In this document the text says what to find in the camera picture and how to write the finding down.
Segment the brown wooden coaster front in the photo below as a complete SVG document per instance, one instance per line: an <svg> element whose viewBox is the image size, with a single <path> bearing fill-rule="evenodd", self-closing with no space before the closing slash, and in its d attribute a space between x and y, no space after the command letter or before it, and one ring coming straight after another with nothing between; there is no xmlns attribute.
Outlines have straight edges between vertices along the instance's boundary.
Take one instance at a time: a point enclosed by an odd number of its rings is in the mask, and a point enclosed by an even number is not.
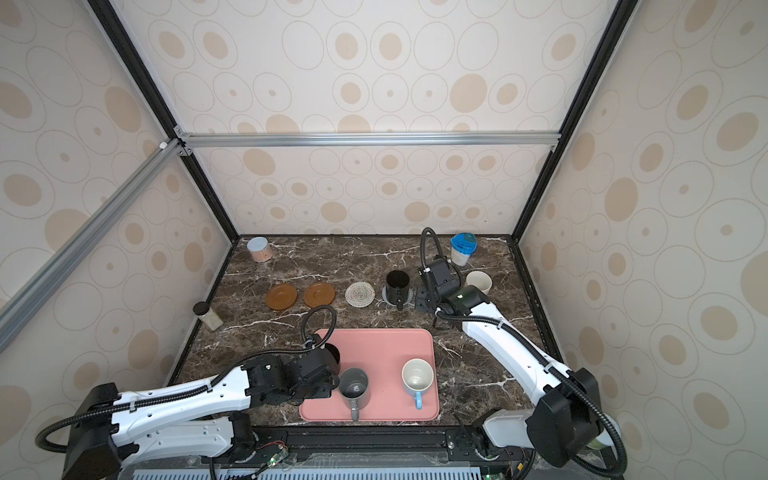
<svg viewBox="0 0 768 480"><path fill-rule="evenodd" d="M311 284L304 292L304 303L310 309L331 305L336 297L335 288L327 282Z"/></svg>

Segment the blue woven coaster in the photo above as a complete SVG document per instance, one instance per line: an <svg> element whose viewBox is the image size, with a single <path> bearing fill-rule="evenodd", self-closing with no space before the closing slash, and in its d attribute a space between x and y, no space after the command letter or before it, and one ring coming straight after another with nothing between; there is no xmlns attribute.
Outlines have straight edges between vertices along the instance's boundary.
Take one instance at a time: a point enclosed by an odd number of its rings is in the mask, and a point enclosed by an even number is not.
<svg viewBox="0 0 768 480"><path fill-rule="evenodd" d="M411 304L414 297L414 290L412 288L407 291L403 289L393 289L384 286L381 291L383 301L393 307L405 307Z"/></svg>

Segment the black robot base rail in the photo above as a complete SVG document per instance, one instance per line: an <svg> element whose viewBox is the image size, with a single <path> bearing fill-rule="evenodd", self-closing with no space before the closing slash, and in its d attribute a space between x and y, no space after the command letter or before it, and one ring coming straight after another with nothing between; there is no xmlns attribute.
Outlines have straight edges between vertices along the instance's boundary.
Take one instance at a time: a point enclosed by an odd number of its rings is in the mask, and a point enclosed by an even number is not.
<svg viewBox="0 0 768 480"><path fill-rule="evenodd" d="M289 457L307 461L320 454L426 455L440 469L463 462L486 473L511 465L529 470L541 457L557 468L573 462L606 478L622 477L628 465L620 431L613 424L530 429L526 420L514 416L498 439L489 434L491 425L486 418L448 426L258 427L248 414L235 412L166 426L153 423L132 437L112 427L104 455L87 461L86 469L98 479L112 479L137 463L197 456L207 466L208 478L214 478L216 465L251 468L260 477Z"/></svg>

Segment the blue handled white mug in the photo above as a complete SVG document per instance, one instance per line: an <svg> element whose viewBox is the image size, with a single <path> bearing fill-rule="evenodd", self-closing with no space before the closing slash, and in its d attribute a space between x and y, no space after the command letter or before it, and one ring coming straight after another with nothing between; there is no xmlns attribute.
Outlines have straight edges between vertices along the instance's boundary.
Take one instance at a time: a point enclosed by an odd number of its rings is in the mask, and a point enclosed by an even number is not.
<svg viewBox="0 0 768 480"><path fill-rule="evenodd" d="M414 399L418 410L423 408L424 397L432 387L434 378L434 371L426 360L414 358L404 364L401 370L403 387Z"/></svg>

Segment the grey mug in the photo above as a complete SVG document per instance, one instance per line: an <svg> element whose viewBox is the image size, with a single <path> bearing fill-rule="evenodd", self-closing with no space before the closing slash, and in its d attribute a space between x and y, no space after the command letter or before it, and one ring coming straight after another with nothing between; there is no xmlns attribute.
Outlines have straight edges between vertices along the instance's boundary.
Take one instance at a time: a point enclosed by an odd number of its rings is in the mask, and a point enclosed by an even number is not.
<svg viewBox="0 0 768 480"><path fill-rule="evenodd" d="M351 412L352 421L358 422L362 410L370 401L370 383L366 372L357 367L344 370L339 376L338 392Z"/></svg>

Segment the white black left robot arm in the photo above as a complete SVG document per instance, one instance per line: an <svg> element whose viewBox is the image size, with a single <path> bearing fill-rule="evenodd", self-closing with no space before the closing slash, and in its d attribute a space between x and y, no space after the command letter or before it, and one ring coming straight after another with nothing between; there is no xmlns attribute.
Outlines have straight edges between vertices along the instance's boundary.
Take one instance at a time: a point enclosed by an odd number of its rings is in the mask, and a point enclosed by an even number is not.
<svg viewBox="0 0 768 480"><path fill-rule="evenodd" d="M74 415L43 427L35 445L64 455L65 479L106 479L152 457L248 458L248 410L325 399L338 387L337 319L333 307L315 307L302 318L300 348L262 350L202 380L140 392L99 385Z"/></svg>

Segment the brown wooden coaster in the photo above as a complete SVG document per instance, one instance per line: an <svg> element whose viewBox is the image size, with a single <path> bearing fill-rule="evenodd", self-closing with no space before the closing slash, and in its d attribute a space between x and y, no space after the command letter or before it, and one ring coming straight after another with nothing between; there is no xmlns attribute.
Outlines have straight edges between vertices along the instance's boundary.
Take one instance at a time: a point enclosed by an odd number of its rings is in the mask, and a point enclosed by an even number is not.
<svg viewBox="0 0 768 480"><path fill-rule="evenodd" d="M336 297L335 288L327 282L311 284L304 292L304 303L310 309L331 305Z"/></svg>
<svg viewBox="0 0 768 480"><path fill-rule="evenodd" d="M298 299L298 290L291 284L282 283L273 286L266 294L265 304L273 311L285 311Z"/></svg>

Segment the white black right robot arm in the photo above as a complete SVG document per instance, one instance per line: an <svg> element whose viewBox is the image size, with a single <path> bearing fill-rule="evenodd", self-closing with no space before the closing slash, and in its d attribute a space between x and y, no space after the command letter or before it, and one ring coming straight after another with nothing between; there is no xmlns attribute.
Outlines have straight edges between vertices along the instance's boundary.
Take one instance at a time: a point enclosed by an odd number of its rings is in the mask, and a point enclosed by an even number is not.
<svg viewBox="0 0 768 480"><path fill-rule="evenodd" d="M527 410L497 409L475 422L468 435L478 455L493 460L517 447L554 467L574 463L593 475L622 477L626 447L619 426L602 409L596 378L586 369L570 369L529 340L488 295L463 279L442 248L428 257L426 244L437 238L426 227L419 242L418 274L429 312L490 352L532 404Z"/></svg>

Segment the black mug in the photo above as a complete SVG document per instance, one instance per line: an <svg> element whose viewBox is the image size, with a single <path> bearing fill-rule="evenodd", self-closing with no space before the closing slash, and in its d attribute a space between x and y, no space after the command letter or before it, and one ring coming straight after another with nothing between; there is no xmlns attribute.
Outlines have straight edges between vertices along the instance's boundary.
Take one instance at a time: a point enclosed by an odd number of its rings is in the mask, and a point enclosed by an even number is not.
<svg viewBox="0 0 768 480"><path fill-rule="evenodd" d="M341 371L339 350L330 343L326 343L323 349L326 352L326 363L328 370L334 375L338 376Z"/></svg>
<svg viewBox="0 0 768 480"><path fill-rule="evenodd" d="M410 277L402 270L392 270L386 275L385 286L393 289L403 289L407 291L410 289Z"/></svg>

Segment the multicolour woven coaster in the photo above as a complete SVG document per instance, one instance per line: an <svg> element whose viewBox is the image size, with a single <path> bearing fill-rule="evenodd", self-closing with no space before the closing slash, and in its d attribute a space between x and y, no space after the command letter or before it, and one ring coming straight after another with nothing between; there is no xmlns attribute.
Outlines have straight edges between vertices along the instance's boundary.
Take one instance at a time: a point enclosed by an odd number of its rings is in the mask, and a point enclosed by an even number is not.
<svg viewBox="0 0 768 480"><path fill-rule="evenodd" d="M345 291L346 302L354 308L365 308L375 300L373 286L368 282L354 282Z"/></svg>

